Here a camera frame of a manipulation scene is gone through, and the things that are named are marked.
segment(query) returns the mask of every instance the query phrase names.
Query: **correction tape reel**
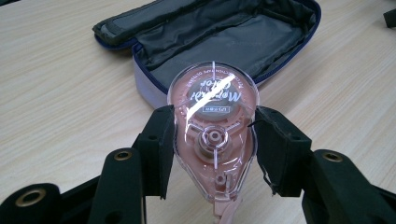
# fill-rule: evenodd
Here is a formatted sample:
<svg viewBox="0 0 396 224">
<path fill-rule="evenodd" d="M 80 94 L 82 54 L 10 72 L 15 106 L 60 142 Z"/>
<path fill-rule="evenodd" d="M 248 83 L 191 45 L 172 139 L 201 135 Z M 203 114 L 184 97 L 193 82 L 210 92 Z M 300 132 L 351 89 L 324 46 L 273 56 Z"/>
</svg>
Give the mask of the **correction tape reel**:
<svg viewBox="0 0 396 224">
<path fill-rule="evenodd" d="M 251 78 L 224 63 L 198 63 L 171 84 L 175 106 L 175 154 L 211 203 L 233 201 L 256 154 L 254 111 L 259 102 Z"/>
</svg>

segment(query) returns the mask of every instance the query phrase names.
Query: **transparent plastic casing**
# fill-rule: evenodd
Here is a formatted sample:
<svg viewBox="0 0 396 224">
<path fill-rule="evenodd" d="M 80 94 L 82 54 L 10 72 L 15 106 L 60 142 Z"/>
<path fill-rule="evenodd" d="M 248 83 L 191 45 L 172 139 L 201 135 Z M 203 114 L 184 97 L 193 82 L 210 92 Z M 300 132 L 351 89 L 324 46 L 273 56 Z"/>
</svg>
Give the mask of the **transparent plastic casing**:
<svg viewBox="0 0 396 224">
<path fill-rule="evenodd" d="M 256 154 L 253 121 L 259 94 L 251 78 L 224 63 L 198 63 L 171 84 L 175 154 L 204 197 L 235 200 Z"/>
</svg>

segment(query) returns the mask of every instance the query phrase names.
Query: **open pencil case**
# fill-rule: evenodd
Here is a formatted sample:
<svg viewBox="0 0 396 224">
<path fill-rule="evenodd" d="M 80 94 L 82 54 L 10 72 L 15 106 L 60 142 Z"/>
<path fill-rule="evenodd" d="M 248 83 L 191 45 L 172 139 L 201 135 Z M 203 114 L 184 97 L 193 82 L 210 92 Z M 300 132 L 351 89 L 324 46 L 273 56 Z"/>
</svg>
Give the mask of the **open pencil case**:
<svg viewBox="0 0 396 224">
<path fill-rule="evenodd" d="M 199 62 L 227 63 L 263 83 L 306 45 L 319 21 L 313 0 L 159 0 L 92 29 L 105 48 L 132 48 L 136 87 L 158 108 L 174 77 Z"/>
</svg>

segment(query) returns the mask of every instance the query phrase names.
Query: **light wood tabletop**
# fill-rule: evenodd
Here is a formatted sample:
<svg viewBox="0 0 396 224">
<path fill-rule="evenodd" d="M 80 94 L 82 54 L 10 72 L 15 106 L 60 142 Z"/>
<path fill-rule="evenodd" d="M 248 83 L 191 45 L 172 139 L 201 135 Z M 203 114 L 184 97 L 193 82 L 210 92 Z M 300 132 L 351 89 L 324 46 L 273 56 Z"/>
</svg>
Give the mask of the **light wood tabletop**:
<svg viewBox="0 0 396 224">
<path fill-rule="evenodd" d="M 153 111 L 137 93 L 129 50 L 93 38 L 99 21 L 149 0 L 22 0 L 0 7 L 0 202 L 34 183 L 65 192 L 130 147 Z M 261 105 L 312 141 L 347 155 L 396 192 L 396 30 L 391 0 L 318 1 L 320 26 L 260 86 Z M 234 223 L 305 223 L 301 198 L 272 196 L 252 163 Z M 176 160 L 167 199 L 148 198 L 148 223 L 212 223 L 212 206 Z"/>
</svg>

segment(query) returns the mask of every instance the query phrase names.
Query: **table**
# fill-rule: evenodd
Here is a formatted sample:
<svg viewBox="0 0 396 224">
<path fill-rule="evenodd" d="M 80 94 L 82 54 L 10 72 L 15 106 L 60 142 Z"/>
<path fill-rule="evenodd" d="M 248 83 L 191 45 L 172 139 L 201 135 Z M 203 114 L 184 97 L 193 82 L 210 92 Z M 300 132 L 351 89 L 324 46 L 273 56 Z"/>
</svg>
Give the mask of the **table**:
<svg viewBox="0 0 396 224">
<path fill-rule="evenodd" d="M 134 83 L 129 50 L 93 38 L 99 21 L 136 1 L 20 1 L 0 7 L 0 201 L 50 182 L 65 192 L 129 147 L 153 109 Z M 347 155 L 374 185 L 396 192 L 394 1 L 318 1 L 311 42 L 260 86 L 261 105 L 283 113 L 312 149 Z M 305 223 L 301 198 L 271 196 L 253 162 L 234 223 Z M 211 223 L 212 206 L 174 162 L 167 200 L 148 198 L 148 223 Z"/>
</svg>

